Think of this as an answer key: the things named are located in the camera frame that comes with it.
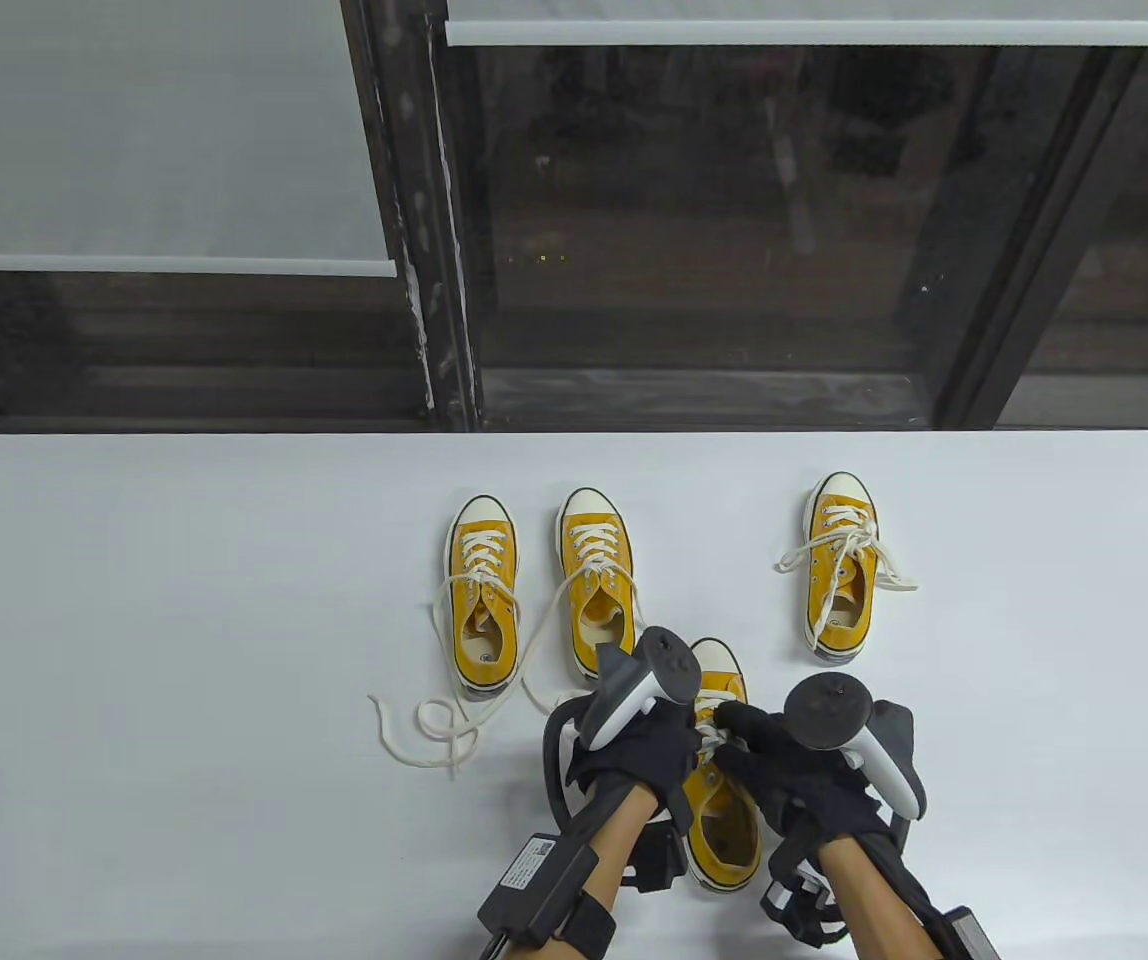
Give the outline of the person's left hand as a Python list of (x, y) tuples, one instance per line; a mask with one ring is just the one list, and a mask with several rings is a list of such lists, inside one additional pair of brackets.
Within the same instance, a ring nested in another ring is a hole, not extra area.
[(635, 713), (615, 740), (600, 750), (575, 744), (565, 774), (565, 785), (588, 791), (603, 779), (623, 777), (656, 795), (656, 812), (667, 810), (688, 831), (695, 814), (685, 783), (697, 769), (701, 735), (692, 704), (657, 700), (647, 713)]

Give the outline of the person's right hand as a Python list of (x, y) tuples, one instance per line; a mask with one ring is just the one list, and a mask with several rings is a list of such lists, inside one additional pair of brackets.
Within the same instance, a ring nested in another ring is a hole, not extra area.
[(726, 700), (714, 710), (718, 730), (728, 733), (712, 762), (743, 787), (766, 823), (788, 836), (798, 819), (810, 820), (815, 847), (841, 837), (891, 833), (864, 777), (839, 751), (812, 751), (790, 735), (781, 714)]

